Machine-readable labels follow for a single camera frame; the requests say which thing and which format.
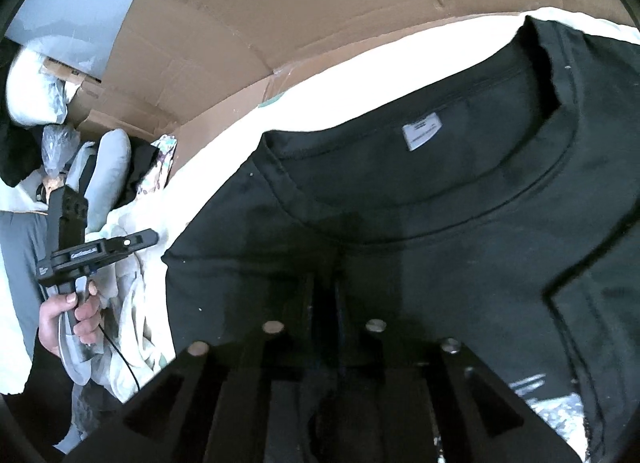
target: cardboard box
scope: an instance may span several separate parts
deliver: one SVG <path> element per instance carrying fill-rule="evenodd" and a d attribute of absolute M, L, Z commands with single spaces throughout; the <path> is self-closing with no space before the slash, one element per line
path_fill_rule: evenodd
<path fill-rule="evenodd" d="M 257 104 L 358 53 L 540 6 L 631 24 L 620 0 L 133 0 L 92 109 L 109 125 L 174 132 L 176 170 Z"/>
<path fill-rule="evenodd" d="M 142 138 L 148 142 L 156 139 L 155 135 L 145 130 L 132 126 L 122 120 L 115 119 L 105 113 L 100 113 L 100 111 L 96 111 L 95 109 L 91 110 L 89 116 L 77 126 L 77 129 L 80 131 L 83 140 L 98 141 L 102 135 L 114 129 L 122 129 L 127 135 Z"/>

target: hand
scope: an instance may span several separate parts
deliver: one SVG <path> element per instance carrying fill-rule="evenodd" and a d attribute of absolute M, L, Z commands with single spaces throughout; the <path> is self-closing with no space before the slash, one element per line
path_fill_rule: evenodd
<path fill-rule="evenodd" d="M 89 282 L 89 299 L 75 310 L 78 324 L 74 326 L 74 334 L 80 338 L 83 344 L 97 343 L 100 331 L 100 299 L 98 287 L 94 281 Z M 38 338 L 40 344 L 55 356 L 60 356 L 58 346 L 58 316 L 76 305 L 78 296 L 75 293 L 68 295 L 54 295 L 40 305 L 40 324 L 38 326 Z"/>

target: clothing label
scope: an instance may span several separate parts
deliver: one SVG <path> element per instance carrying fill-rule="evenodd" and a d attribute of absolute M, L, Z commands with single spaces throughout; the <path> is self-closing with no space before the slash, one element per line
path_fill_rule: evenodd
<path fill-rule="evenodd" d="M 402 126 L 402 133 L 406 144 L 409 146 L 409 151 L 413 151 L 428 142 L 441 127 L 442 122 L 440 122 L 436 113 L 431 113 L 422 120 Z"/>

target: bolt head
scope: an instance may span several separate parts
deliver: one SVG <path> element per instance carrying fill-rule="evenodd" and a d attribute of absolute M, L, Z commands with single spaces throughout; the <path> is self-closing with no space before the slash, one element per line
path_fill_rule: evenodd
<path fill-rule="evenodd" d="M 462 348 L 462 344 L 460 344 L 460 342 L 457 341 L 455 338 L 447 338 L 441 342 L 440 348 L 445 353 L 449 353 L 450 355 L 455 355 L 456 353 L 460 352 L 460 349 Z"/>
<path fill-rule="evenodd" d="M 275 335 L 284 330 L 284 324 L 279 320 L 268 320 L 262 325 L 262 331 L 269 335 Z"/>
<path fill-rule="evenodd" d="M 194 342 L 187 348 L 187 352 L 192 357 L 201 357 L 209 352 L 209 345 L 207 345 L 206 342 L 196 340 L 196 342 Z"/>
<path fill-rule="evenodd" d="M 386 322 L 379 318 L 372 318 L 365 324 L 370 333 L 382 333 L 386 329 Z"/>

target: gray pillow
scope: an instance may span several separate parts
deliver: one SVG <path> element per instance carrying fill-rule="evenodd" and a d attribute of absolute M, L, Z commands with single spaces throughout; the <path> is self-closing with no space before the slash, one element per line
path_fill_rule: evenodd
<path fill-rule="evenodd" d="M 98 232 L 107 223 L 127 181 L 130 160 L 131 143 L 123 130 L 109 131 L 100 139 L 94 174 L 84 193 L 89 202 L 87 233 Z"/>
<path fill-rule="evenodd" d="M 0 248 L 24 347 L 33 358 L 40 305 L 47 299 L 38 284 L 36 263 L 44 259 L 47 217 L 35 213 L 0 212 Z"/>

